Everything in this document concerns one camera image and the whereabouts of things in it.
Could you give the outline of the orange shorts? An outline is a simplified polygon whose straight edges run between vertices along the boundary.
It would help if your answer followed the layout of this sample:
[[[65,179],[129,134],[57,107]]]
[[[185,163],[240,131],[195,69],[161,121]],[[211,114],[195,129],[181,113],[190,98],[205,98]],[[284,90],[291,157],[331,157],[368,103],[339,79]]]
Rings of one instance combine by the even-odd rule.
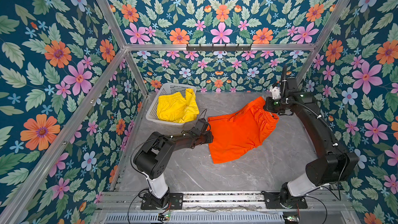
[[[276,129],[277,114],[263,109],[266,100],[259,97],[236,113],[209,117],[213,141],[209,151],[214,164],[239,159],[257,148]]]

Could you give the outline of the yellow shorts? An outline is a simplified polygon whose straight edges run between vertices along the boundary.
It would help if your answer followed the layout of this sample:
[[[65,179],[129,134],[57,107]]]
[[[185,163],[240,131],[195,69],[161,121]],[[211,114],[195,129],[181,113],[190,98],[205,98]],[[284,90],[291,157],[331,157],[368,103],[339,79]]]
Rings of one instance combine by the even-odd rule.
[[[196,120],[200,113],[193,89],[185,90],[186,96],[181,92],[158,97],[157,117],[159,120],[172,123],[186,123]]]

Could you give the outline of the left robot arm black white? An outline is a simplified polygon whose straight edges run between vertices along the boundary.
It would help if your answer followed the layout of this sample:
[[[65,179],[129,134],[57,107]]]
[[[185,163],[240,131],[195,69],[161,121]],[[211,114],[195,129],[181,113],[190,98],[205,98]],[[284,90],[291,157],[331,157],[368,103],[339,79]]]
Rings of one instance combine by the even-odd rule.
[[[213,141],[211,126],[206,119],[199,119],[195,126],[178,135],[163,135],[153,132],[133,151],[131,166],[144,175],[148,192],[144,194],[141,209],[182,209],[183,194],[171,193],[166,184],[164,171],[173,152],[194,149]]]

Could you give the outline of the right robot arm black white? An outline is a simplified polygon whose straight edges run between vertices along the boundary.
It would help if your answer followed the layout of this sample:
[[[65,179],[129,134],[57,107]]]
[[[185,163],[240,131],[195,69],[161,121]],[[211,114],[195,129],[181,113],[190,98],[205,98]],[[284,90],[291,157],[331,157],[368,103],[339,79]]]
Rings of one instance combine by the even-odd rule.
[[[307,208],[307,194],[329,184],[346,181],[359,162],[359,157],[348,151],[337,140],[321,114],[311,92],[298,88],[294,78],[282,78],[270,87],[264,110],[284,115],[296,115],[313,143],[317,159],[308,163],[298,178],[282,185],[279,193],[263,192],[268,209]]]

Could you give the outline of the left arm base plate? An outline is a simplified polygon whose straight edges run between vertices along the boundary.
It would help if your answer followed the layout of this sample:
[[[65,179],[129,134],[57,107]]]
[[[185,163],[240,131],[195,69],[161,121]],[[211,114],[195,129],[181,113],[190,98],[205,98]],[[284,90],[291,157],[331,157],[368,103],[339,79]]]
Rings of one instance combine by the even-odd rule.
[[[142,199],[141,210],[182,209],[183,193],[166,193],[158,199],[151,193],[145,193]]]

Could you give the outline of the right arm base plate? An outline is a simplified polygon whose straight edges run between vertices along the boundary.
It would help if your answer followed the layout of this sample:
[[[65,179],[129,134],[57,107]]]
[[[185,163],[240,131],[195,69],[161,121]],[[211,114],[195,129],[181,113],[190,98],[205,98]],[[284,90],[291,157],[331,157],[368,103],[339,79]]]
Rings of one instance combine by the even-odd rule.
[[[261,192],[267,209],[308,209],[304,197],[293,197],[288,192]]]

